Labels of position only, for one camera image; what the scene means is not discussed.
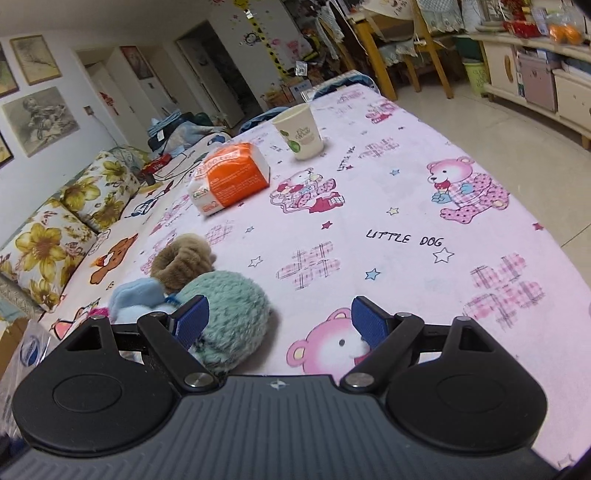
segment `paper cup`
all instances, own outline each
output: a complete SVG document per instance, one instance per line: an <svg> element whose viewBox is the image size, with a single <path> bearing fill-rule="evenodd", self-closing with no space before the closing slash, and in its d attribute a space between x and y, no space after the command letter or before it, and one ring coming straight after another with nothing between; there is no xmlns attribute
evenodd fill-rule
<svg viewBox="0 0 591 480"><path fill-rule="evenodd" d="M271 123L279 130L298 160L312 158L324 148L310 105L307 103L287 109L271 120Z"/></svg>

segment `brown scrunchie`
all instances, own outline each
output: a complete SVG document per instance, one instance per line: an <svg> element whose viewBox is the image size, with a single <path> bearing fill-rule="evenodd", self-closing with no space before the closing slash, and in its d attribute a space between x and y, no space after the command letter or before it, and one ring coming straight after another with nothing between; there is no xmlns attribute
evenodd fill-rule
<svg viewBox="0 0 591 480"><path fill-rule="evenodd" d="M160 280L167 293L179 291L202 273L213 271L211 253L207 240L185 233L156 255L150 276Z"/></svg>

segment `stuffed toy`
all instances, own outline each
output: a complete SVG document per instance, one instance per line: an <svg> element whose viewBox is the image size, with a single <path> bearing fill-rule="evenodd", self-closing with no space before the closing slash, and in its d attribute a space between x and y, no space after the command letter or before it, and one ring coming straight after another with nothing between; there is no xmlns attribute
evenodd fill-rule
<svg viewBox="0 0 591 480"><path fill-rule="evenodd" d="M191 280L211 272L212 249L193 233L178 236L154 258L150 276L162 282L167 293L178 292Z"/></svg>
<svg viewBox="0 0 591 480"><path fill-rule="evenodd" d="M176 300L185 303L198 294L209 302L209 323L189 352L210 372L223 374L259 347L271 305L259 285L235 272L204 273L176 294Z"/></svg>
<svg viewBox="0 0 591 480"><path fill-rule="evenodd" d="M177 306L177 302L166 298L164 287L158 280L139 278L114 289L109 299L108 316L111 323L135 323L146 313L172 313Z"/></svg>

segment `green plush ball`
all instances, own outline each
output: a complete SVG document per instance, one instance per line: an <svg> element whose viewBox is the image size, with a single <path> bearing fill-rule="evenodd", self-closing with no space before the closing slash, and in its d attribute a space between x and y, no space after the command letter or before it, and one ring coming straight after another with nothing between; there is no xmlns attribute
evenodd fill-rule
<svg viewBox="0 0 591 480"><path fill-rule="evenodd" d="M198 294L209 302L209 323L189 352L212 373L226 373L261 344L271 311L269 299L249 278L226 271L198 276L176 298L186 303Z"/></svg>

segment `cup rim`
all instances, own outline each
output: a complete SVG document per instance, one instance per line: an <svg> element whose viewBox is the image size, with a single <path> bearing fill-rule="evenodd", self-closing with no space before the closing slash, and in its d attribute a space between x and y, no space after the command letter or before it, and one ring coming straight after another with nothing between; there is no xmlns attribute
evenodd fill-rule
<svg viewBox="0 0 591 480"><path fill-rule="evenodd" d="M299 105L294 105L292 107L289 107L287 110L281 112L276 117L274 117L271 120L271 123L273 125L275 125L277 122L289 120L289 119L295 117L296 115L302 113L305 110L308 110L308 111L310 110L310 105L308 103L301 103Z"/></svg>

